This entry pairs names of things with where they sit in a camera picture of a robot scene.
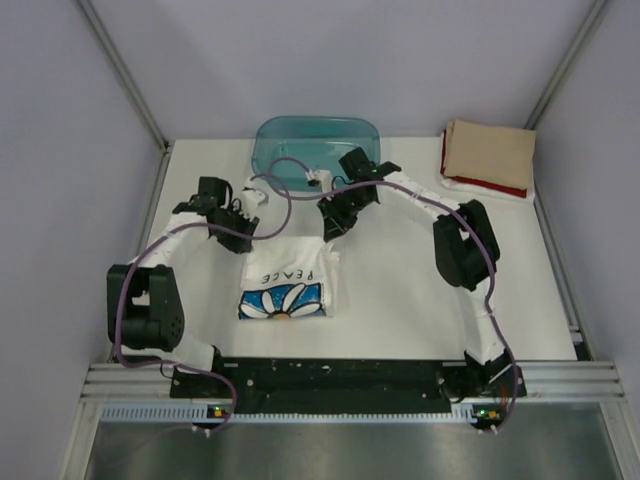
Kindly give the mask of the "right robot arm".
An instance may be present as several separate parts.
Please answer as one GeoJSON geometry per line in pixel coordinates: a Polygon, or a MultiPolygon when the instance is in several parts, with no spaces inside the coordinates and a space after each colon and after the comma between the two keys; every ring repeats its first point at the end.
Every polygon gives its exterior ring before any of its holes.
{"type": "Polygon", "coordinates": [[[317,205],[324,239],[345,235],[359,213],[372,204],[393,208],[423,226],[433,237],[436,269],[460,302],[464,327],[465,376],[445,380],[444,385],[458,398],[516,395],[520,372],[491,306],[501,253],[484,205],[478,200],[446,199],[413,181],[392,162],[375,164],[361,148],[344,155],[339,163],[346,176],[341,187],[335,187],[333,175],[326,170],[307,175],[309,184],[322,190],[317,205]]]}

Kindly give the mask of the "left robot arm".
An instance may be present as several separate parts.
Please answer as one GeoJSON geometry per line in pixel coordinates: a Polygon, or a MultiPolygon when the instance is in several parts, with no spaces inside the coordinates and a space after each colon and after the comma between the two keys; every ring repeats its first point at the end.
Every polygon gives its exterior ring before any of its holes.
{"type": "Polygon", "coordinates": [[[187,331],[178,276],[211,240],[234,254],[251,251],[267,194],[247,182],[240,193],[218,177],[202,177],[189,200],[178,203],[152,244],[106,275],[108,337],[127,365],[183,364],[195,368],[192,384],[205,396],[226,387],[225,370],[214,364],[217,349],[187,331]]]}

